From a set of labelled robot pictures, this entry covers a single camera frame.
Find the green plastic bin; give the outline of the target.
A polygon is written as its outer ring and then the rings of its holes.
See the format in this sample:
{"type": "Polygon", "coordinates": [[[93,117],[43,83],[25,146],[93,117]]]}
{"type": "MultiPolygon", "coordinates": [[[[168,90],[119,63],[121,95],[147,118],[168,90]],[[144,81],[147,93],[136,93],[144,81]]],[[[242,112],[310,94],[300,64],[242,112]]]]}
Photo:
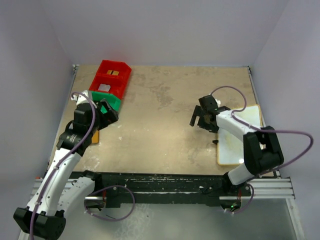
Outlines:
{"type": "Polygon", "coordinates": [[[121,100],[116,97],[115,95],[107,92],[101,92],[101,91],[90,91],[92,100],[96,103],[96,105],[103,99],[105,99],[109,105],[118,113],[120,106],[121,106],[121,100]]]}

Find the white board with wooden frame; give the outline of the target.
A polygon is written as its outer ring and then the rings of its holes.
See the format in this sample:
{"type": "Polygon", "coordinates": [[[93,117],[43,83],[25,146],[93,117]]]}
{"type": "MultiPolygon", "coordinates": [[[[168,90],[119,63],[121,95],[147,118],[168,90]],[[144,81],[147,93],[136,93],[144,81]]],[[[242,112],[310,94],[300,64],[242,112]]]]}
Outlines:
{"type": "MultiPolygon", "coordinates": [[[[255,104],[235,114],[244,121],[260,127],[263,124],[260,113],[260,106],[255,104]]],[[[244,147],[241,140],[223,128],[218,130],[217,140],[217,163],[220,166],[237,166],[244,163],[244,147]]]]}

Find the red bin with silver card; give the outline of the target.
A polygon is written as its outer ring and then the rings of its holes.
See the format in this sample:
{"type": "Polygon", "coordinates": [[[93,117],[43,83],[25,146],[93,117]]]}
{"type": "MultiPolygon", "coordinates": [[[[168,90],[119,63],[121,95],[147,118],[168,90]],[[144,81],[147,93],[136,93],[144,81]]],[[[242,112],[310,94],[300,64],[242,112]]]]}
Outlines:
{"type": "Polygon", "coordinates": [[[121,100],[125,95],[128,81],[128,78],[116,75],[96,75],[89,90],[112,94],[121,100]]]}

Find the red bin with gold card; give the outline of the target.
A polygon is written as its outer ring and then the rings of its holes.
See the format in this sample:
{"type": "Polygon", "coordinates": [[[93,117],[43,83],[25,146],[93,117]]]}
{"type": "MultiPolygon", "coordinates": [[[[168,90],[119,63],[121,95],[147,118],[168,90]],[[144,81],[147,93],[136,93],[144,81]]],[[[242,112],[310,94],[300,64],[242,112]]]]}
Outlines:
{"type": "Polygon", "coordinates": [[[131,72],[132,69],[125,62],[104,59],[100,63],[96,75],[125,80],[129,78],[131,72]]]}

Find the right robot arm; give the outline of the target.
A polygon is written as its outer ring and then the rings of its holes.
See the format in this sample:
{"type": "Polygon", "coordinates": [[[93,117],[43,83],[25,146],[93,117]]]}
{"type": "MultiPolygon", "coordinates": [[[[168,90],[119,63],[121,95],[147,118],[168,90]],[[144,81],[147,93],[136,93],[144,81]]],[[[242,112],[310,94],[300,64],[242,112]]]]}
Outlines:
{"type": "Polygon", "coordinates": [[[231,171],[226,172],[221,180],[224,192],[235,190],[248,180],[260,174],[265,174],[284,163],[283,152],[276,134],[271,126],[260,127],[238,118],[236,113],[245,108],[231,110],[226,106],[218,106],[212,95],[198,99],[189,125],[197,126],[210,133],[217,134],[223,129],[243,144],[244,162],[231,171]]]}

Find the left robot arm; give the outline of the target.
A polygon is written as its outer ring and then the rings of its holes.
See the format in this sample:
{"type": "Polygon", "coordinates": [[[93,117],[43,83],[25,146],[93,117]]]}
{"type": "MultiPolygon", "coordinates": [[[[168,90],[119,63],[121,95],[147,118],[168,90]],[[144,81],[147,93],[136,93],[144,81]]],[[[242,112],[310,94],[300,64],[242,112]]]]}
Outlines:
{"type": "Polygon", "coordinates": [[[31,239],[57,240],[71,210],[102,186],[101,174],[86,170],[69,190],[64,191],[75,166],[91,145],[93,135],[118,119],[117,111],[106,99],[77,102],[73,120],[59,136],[53,161],[40,187],[27,206],[18,207],[13,214],[18,226],[31,239]]]}

